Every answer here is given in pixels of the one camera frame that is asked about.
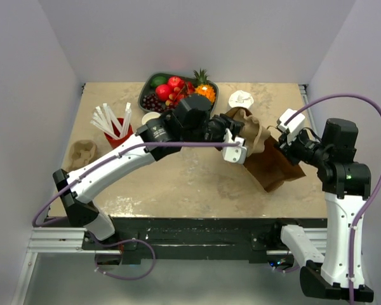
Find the brown paper bag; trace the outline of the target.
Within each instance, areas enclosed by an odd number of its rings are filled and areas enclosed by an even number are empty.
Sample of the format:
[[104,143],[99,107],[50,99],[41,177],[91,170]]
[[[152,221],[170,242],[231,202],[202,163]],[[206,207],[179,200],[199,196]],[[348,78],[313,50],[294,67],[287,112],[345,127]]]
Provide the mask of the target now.
[[270,135],[265,141],[264,152],[246,157],[243,164],[247,172],[267,193],[275,191],[285,182],[305,177],[302,168],[298,165],[291,165],[281,152],[275,148],[275,144],[276,140]]

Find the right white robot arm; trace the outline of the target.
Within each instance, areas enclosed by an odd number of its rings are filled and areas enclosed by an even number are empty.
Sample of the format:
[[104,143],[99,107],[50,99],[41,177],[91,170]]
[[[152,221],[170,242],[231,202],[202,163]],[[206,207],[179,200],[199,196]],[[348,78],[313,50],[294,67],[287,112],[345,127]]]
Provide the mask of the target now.
[[331,118],[322,137],[310,138],[299,114],[292,121],[279,118],[276,148],[292,164],[317,169],[327,209],[326,250],[321,253],[299,225],[274,230],[274,248],[288,247],[300,267],[300,286],[307,297],[372,302],[374,292],[364,282],[361,267],[361,221],[355,216],[370,197],[371,172],[354,161],[358,128],[352,121]]

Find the brown pulp cup carrier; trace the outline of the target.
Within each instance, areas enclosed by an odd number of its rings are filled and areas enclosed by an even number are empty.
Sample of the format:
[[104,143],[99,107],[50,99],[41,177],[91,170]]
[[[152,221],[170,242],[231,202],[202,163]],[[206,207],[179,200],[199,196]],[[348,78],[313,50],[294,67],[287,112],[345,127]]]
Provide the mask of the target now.
[[243,107],[233,108],[228,114],[234,120],[244,124],[240,136],[245,139],[247,157],[264,152],[265,141],[270,137],[271,133],[263,126],[261,121],[249,109]]

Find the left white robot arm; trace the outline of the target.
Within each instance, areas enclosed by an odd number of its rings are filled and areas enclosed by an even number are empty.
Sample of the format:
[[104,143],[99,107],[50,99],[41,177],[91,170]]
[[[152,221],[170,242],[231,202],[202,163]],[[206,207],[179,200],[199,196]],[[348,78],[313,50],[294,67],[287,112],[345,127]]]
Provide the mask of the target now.
[[104,249],[114,248],[119,234],[110,216],[93,202],[104,189],[129,173],[180,152],[183,147],[214,147],[225,161],[244,163],[243,123],[220,114],[211,116],[210,101],[193,94],[176,108],[150,119],[119,147],[80,169],[53,174],[67,220],[95,235]]

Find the brown paper cups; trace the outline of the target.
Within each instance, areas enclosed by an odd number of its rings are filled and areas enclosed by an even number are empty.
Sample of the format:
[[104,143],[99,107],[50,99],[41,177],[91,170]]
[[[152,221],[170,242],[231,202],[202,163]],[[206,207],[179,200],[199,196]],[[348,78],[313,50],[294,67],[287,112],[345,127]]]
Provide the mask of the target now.
[[156,118],[159,118],[160,117],[160,113],[158,112],[148,112],[146,114],[144,114],[144,116],[142,117],[142,120],[141,120],[141,124],[146,124],[146,122],[150,121],[151,119],[156,119]]

